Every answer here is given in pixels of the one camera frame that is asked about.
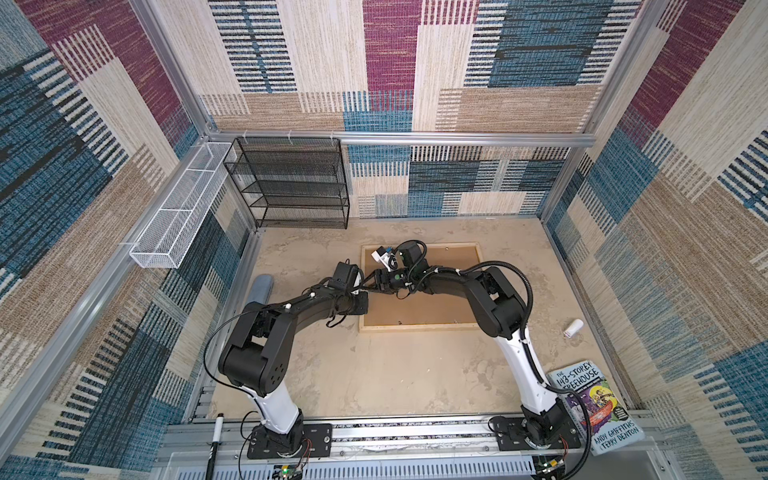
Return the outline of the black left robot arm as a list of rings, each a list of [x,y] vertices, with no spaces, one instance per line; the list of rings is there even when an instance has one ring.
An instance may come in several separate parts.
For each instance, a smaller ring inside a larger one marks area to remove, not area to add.
[[[364,314],[368,299],[362,283],[357,265],[340,262],[331,276],[301,295],[266,305],[251,302],[237,316],[217,370],[233,388],[249,396],[261,414],[253,443],[285,456],[308,448],[303,413],[284,382],[295,336],[317,321]]]

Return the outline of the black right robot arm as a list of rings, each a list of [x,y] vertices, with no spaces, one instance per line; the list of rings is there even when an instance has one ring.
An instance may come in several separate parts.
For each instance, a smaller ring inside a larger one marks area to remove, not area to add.
[[[566,412],[555,388],[544,378],[530,342],[530,281],[508,262],[492,260],[465,269],[450,268],[429,264],[426,252],[426,244],[420,240],[408,240],[391,249],[379,248],[376,256],[382,266],[368,274],[358,289],[465,299],[477,325],[496,341],[512,371],[520,392],[526,441],[534,448],[550,446],[559,438]]]

